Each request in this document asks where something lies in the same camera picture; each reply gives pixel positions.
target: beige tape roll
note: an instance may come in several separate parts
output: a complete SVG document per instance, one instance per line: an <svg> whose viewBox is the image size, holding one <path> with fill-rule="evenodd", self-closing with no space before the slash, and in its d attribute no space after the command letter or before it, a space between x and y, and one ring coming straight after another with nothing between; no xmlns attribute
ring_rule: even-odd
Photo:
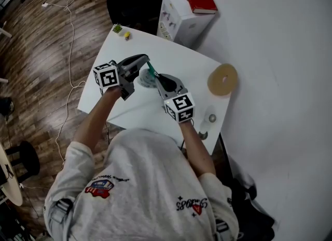
<svg viewBox="0 0 332 241"><path fill-rule="evenodd" d="M211 73L207 85L212 94L224 96L230 94L238 83L238 73L231 64L222 64Z"/></svg>

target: red and blue logo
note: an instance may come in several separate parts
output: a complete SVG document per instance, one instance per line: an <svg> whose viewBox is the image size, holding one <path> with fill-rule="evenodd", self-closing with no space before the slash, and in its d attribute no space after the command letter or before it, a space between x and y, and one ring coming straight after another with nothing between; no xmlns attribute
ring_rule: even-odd
<svg viewBox="0 0 332 241"><path fill-rule="evenodd" d="M93 182L90 186L85 188L85 193L91 193L94 197L109 197L109 192L114 187L114 184L109 180L99 180Z"/></svg>

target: black stool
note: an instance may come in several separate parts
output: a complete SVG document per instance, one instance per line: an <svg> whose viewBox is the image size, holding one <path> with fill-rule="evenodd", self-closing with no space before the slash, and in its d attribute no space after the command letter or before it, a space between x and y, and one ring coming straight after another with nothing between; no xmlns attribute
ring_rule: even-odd
<svg viewBox="0 0 332 241"><path fill-rule="evenodd" d="M15 152L20 152L20 158L11 161L11 165L15 166L22 163L27 172L20 177L17 177L19 183L22 183L25 179L30 176L39 174L40 164L37 153L30 143L22 141L17 147L12 147L6 150L7 155L11 155Z"/></svg>

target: person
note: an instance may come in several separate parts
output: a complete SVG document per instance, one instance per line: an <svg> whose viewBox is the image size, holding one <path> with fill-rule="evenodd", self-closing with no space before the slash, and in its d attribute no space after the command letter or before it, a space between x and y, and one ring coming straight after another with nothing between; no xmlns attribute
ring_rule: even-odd
<svg viewBox="0 0 332 241"><path fill-rule="evenodd" d="M67 148L44 206L53 239L236 240L231 190L217 179L190 120L179 124L188 159L170 137L124 130L94 176L92 152L120 97L120 88L109 88Z"/></svg>

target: yellow toy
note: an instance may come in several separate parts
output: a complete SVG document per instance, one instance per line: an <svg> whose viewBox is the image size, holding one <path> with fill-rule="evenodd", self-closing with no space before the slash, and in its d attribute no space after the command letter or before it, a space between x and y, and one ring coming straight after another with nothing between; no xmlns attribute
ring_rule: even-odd
<svg viewBox="0 0 332 241"><path fill-rule="evenodd" d="M130 36L130 32L127 31L127 32L124 34L124 39L125 39L126 41L128 41L128 40L129 40L129 36Z"/></svg>

